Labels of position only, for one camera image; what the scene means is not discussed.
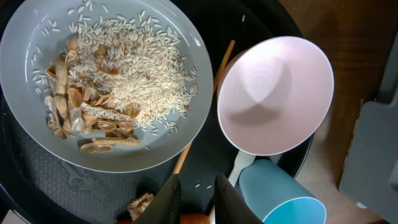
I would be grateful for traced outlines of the pink bowl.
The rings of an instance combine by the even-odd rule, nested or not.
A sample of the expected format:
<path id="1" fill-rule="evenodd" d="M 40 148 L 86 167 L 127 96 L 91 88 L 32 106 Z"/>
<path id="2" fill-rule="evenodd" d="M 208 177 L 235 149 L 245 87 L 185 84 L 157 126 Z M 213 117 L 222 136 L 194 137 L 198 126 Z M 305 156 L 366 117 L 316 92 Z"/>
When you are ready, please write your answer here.
<path id="1" fill-rule="evenodd" d="M 221 130 L 248 154 L 289 151 L 320 126 L 334 84 L 331 63 L 313 42 L 293 36 L 262 41 L 224 70 L 217 89 Z"/>

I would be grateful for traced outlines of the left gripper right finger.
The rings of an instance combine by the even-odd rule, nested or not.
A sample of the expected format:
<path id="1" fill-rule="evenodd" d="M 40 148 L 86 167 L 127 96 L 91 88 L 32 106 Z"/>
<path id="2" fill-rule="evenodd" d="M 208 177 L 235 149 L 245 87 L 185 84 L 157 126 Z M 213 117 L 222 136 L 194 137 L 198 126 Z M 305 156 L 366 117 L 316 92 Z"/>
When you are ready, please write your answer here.
<path id="1" fill-rule="evenodd" d="M 216 224 L 263 224 L 223 174 L 215 179 L 214 204 Z"/>

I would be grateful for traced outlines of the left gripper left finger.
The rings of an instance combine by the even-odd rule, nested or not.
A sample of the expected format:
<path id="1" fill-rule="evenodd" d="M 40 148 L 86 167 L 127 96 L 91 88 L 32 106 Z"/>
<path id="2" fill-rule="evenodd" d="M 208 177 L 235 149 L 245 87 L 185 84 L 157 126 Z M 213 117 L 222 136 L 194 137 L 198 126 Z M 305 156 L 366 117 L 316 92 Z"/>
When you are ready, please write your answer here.
<path id="1" fill-rule="evenodd" d="M 179 176 L 172 174 L 133 224 L 181 224 L 181 204 Z"/>

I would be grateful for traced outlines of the blue cup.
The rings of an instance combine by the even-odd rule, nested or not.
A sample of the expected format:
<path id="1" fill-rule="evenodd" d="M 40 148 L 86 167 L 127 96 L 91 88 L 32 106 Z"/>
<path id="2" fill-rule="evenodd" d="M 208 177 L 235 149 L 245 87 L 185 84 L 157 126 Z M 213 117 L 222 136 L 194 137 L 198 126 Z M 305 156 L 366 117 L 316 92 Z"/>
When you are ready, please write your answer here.
<path id="1" fill-rule="evenodd" d="M 270 160 L 246 167 L 239 186 L 246 205 L 263 223 L 326 222 L 324 204 Z"/>

